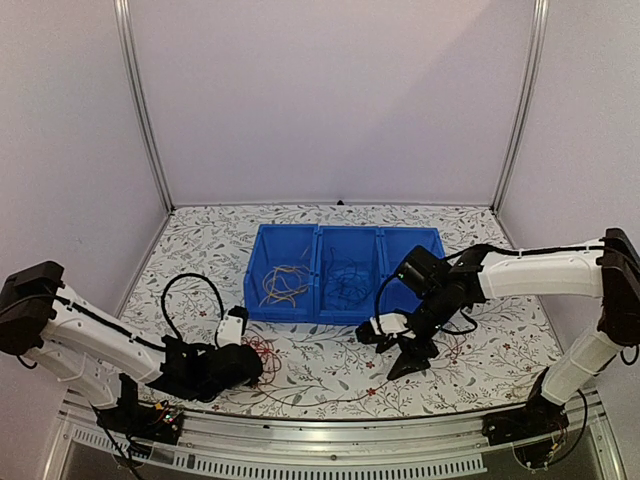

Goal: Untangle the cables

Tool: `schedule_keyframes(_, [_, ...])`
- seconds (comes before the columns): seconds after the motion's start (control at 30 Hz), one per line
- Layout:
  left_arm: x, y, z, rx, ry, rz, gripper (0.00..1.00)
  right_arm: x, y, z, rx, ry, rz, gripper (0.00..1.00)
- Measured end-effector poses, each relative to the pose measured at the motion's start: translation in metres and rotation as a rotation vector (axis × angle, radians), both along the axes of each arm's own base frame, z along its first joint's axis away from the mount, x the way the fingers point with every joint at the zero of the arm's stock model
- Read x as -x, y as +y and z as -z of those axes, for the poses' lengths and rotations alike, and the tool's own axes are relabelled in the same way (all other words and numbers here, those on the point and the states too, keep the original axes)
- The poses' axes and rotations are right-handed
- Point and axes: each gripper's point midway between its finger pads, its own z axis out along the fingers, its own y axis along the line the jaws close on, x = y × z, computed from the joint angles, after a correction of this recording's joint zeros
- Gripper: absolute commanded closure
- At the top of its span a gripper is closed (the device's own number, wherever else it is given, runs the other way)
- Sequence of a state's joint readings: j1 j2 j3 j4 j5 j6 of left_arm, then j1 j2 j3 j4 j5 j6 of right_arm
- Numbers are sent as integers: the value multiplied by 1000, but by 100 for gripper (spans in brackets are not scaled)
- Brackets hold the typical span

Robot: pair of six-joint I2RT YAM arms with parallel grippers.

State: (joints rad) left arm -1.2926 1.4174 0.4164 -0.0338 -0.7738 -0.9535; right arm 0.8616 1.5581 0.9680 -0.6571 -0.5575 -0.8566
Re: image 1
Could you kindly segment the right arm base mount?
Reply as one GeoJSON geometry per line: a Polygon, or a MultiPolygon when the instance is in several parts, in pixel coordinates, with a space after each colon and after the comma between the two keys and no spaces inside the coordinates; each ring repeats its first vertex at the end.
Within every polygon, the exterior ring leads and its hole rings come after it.
{"type": "Polygon", "coordinates": [[[550,466],[568,427],[564,407],[535,394],[524,406],[485,415],[481,433],[490,446],[510,444],[521,466],[537,470],[550,466]]]}

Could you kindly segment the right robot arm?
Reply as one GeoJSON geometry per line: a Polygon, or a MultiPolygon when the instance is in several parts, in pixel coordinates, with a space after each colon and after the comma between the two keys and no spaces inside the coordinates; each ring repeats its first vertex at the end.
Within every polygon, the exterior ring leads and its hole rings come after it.
{"type": "Polygon", "coordinates": [[[361,342],[381,351],[397,344],[394,376],[427,368],[429,343],[465,307],[516,296],[578,295],[599,298],[596,323],[538,378],[517,427],[537,436],[560,408],[626,347],[639,343],[639,256],[623,230],[610,228],[585,244],[506,250],[477,244],[445,258],[414,247],[389,277],[419,299],[412,312],[373,316],[359,328],[361,342]]]}

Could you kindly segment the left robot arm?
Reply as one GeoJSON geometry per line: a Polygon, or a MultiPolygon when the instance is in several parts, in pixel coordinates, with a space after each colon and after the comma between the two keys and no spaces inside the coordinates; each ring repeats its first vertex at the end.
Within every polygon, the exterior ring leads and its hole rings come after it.
{"type": "Polygon", "coordinates": [[[90,304],[45,261],[9,275],[1,288],[1,350],[29,359],[70,385],[128,434],[148,426],[148,412],[115,383],[117,368],[135,384],[170,396],[209,403],[263,373],[259,354],[241,339],[248,320],[236,306],[221,315],[211,344],[178,334],[136,330],[90,304]]]}

